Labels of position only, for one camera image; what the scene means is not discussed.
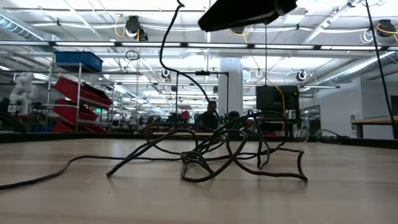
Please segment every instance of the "person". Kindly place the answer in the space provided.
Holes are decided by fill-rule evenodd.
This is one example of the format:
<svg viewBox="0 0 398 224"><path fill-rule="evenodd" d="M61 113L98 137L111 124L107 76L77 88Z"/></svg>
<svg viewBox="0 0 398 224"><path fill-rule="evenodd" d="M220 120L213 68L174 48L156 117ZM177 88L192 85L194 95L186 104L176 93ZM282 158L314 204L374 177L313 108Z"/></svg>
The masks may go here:
<svg viewBox="0 0 398 224"><path fill-rule="evenodd" d="M195 124L201 124L203 126L206 126L207 128L217 129L218 120L217 117L214 115L216 108L217 103L215 101L210 101L207 104L207 111L199 115L199 117L195 121Z"/></svg>

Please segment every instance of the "blue storage bin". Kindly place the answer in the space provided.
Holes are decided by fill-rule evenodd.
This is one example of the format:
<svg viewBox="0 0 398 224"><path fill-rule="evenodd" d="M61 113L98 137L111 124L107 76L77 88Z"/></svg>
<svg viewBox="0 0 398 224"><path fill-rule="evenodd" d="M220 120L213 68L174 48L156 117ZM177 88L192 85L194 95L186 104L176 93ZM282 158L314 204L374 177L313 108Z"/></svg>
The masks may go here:
<svg viewBox="0 0 398 224"><path fill-rule="evenodd" d="M56 52L55 64L69 72L79 72L79 63L83 65L82 72L102 72L103 61L93 52Z"/></svg>

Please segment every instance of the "white column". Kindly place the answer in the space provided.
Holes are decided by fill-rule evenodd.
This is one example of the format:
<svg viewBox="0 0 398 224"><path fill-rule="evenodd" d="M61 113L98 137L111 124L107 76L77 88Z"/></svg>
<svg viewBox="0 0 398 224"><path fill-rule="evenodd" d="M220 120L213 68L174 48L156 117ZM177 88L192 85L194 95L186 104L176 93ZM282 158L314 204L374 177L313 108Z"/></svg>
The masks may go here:
<svg viewBox="0 0 398 224"><path fill-rule="evenodd" d="M221 58L220 72L229 72L228 111L243 114L243 66L240 58ZM218 75L218 112L227 112L227 77Z"/></svg>

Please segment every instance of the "ceiling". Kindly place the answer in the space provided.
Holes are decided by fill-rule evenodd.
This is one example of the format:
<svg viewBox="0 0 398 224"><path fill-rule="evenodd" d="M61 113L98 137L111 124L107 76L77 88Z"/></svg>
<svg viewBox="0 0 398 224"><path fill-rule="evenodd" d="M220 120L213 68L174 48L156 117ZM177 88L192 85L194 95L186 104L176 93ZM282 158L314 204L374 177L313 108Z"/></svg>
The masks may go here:
<svg viewBox="0 0 398 224"><path fill-rule="evenodd" d="M52 35L60 40L69 41L132 41L132 37L125 35L118 37L116 32L121 35L123 27L113 28L117 24L123 26L128 16L139 16L140 23L145 26L147 36L151 42L161 42L165 34L165 29L170 23L174 10L177 6L175 0L129 0L129 1L105 1L105 0L2 0L0 14L8 13L13 19L23 23L32 32L50 40ZM214 42L214 43L245 43L242 36L234 35L228 30L212 32L207 35L199 29L197 21L209 8L214 0L196 0L183 1L185 8L178 14L177 20L167 38L169 42ZM349 8L330 25L315 35L308 42L308 36L313 30L329 18L331 13L339 7L346 5L347 0L299 0L298 6L307 11L305 17L300 21L300 29L297 30L295 24L284 24L285 17L280 17L273 23L265 27L262 24L255 25L251 29L247 27L247 41L255 44L310 44L310 45L364 45L361 36L364 30L369 28L369 19L366 8L360 2L356 7ZM398 24L398 15L396 13L396 3L394 0L369 0L371 13L375 25L380 19L390 19L391 22ZM2 40L23 40L22 37L9 32L6 29L0 29ZM382 45L396 45L394 37L377 37ZM64 50L90 50L101 55L104 60L103 70L117 72L120 69L125 72L128 65L128 71L141 72L142 76L137 75L110 75L111 81L120 83L150 83L164 82L161 78L162 67L159 63L158 48L141 48L141 61L129 63L125 59L125 52L131 48L110 48L110 47L64 47ZM261 67L263 73L267 69L268 79L277 85L300 85L295 79L295 74L301 70L307 71L318 78L331 73L347 63L357 59L374 56L374 52L317 52L311 50L270 50L265 56L264 50L252 50L254 59ZM219 60L222 57L241 57L242 65L245 70L244 84L264 83L264 76L256 76L257 65L250 52L246 49L183 49L167 48L164 50L164 63L172 68L182 71L197 70L217 70ZM32 47L2 47L0 46L0 57L3 61L0 65L11 70L21 69L47 69L42 64L49 65L52 60L52 54L45 50ZM170 74L172 82L175 82L175 74ZM98 77L83 77L87 82L93 82ZM213 94L211 84L217 85L218 79L215 75L207 78L193 78L200 83L207 83L206 91ZM180 77L180 82L190 82L186 78ZM148 107L150 110L158 110L158 106L172 108L175 100L167 100L168 95L173 94L170 86L159 85L154 88L152 85L128 85L121 84L124 89L120 94L121 104L131 104L129 94L136 95L145 104L138 103L142 107ZM180 87L180 94L201 95L200 90L195 86ZM255 95L252 86L244 87L244 95ZM198 100L190 101L189 97L182 104L193 105L195 110L201 111L206 107L203 97ZM255 104L253 100L244 102L245 108L250 108Z"/></svg>

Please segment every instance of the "tangled cable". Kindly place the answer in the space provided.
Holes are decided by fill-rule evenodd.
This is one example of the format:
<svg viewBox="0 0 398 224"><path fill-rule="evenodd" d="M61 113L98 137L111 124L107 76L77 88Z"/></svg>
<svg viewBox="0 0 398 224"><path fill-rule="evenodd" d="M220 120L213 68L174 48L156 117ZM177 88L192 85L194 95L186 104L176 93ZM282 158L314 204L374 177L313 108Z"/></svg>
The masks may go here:
<svg viewBox="0 0 398 224"><path fill-rule="evenodd" d="M180 72L178 70L166 67L162 62L162 53L163 53L165 40L167 38L167 34L170 32L170 29L175 21L175 18L177 17L178 10L181 7L184 7L184 5L179 0L177 0L177 2L179 5L175 11L175 14L170 23L170 26L169 26L168 30L166 31L166 34L164 36L163 43L162 43L162 48L160 49L160 64L167 70L170 70L173 72L178 72L179 74L189 78L193 83L198 85L198 87L201 89L201 91L206 96L206 99L209 101L209 98L207 97L204 89L193 78L189 77L186 74L183 74L182 72ZM147 160L147 161L182 161L183 166L182 166L182 170L181 170L181 174L180 174L182 180L185 180L188 182L195 182L195 183L204 182L204 181L210 180L212 178L215 178L217 175L222 173L232 162L234 162L238 167L242 168L246 172L253 174L253 175L265 175L265 176L269 176L269 177L294 177L294 178L301 179L303 181L307 181L308 179L304 175L304 173L302 171L302 167L301 167L301 159L302 159L304 152L301 150L282 148L282 146L287 141L288 132L285 132L284 141L281 142L275 148L269 147L268 143L262 137L262 132L261 132L259 121L257 118L266 116L267 114L274 114L274 115L279 116L281 118L281 120L283 120L284 125L285 126L287 125L287 120L286 120L285 116L280 113L277 113L274 111L262 111L262 112L258 112L258 113L253 113L252 111L249 111L249 113L247 115L233 119L232 121L228 122L227 124L223 125L222 127L218 128L217 130L214 130L214 133L210 137L205 138L205 139L199 138L195 134L195 132L193 132L190 129L178 128L176 130L173 130L173 131L167 133L166 135L164 135L160 138L157 138L157 139L151 141L149 139L150 136L146 132L147 142L145 144L137 147L133 152L131 152L126 157L107 157L107 156L89 156L89 155L78 156L73 159L70 159L60 170L58 170L52 174L45 175L43 177L39 177L39 178L32 179L32 180L14 183L14 184L0 185L0 190L15 189L18 187L28 186L28 185L36 184L38 182L42 182L45 180L55 178L55 177L61 175L73 161L76 161L79 159L111 159L111 160L121 161L120 163L116 164L109 172L106 173L106 175L108 177L111 177L116 171L118 171L120 168L122 168L122 166L124 166L125 164L127 164L128 162L130 162L132 160ZM249 125L244 126L246 120L248 120L249 118L254 118L254 122ZM155 125L161 125L161 124L154 123L154 124L150 124L149 126L152 126L152 125L155 126ZM248 130L252 125L257 126L257 132ZM185 152L179 153L179 152L172 152L172 151L168 151L166 149L162 149L161 147L159 147L157 145L161 141L169 139L171 136L173 136L177 133L190 134L191 137L187 136L186 138L192 139L195 141L195 148L190 151L185 151ZM249 135L258 137L259 145L257 148L257 152L242 152L244 146L246 145L246 143L248 141ZM238 146L238 148L235 151L233 151L233 149L231 148L231 144L230 144L231 140L238 139L238 138L242 138L242 141L241 141L240 145ZM206 154L219 149L224 144L226 145L226 149L228 152L227 155L218 156L218 157L205 157ZM178 157L176 157L176 158L142 157L144 155L144 153L147 152L152 147L154 147L164 153L176 155ZM272 173L272 172L262 171L262 169L269 163L271 154L273 154L277 151L288 151L288 152L298 153L298 157L297 157L298 174L289 173L289 172ZM262 162L261 156L264 156L264 155L266 155L266 160L264 162ZM258 170L249 169L248 167L246 167L242 163L240 163L241 160L250 160L250 159L254 159L254 158L257 159ZM208 164L208 161L223 161L223 160L225 160L226 162L217 170L213 170ZM200 177L200 178L187 177L187 170L188 170L188 167L190 166L190 164L199 165L200 167L205 169L209 174L205 177Z"/></svg>

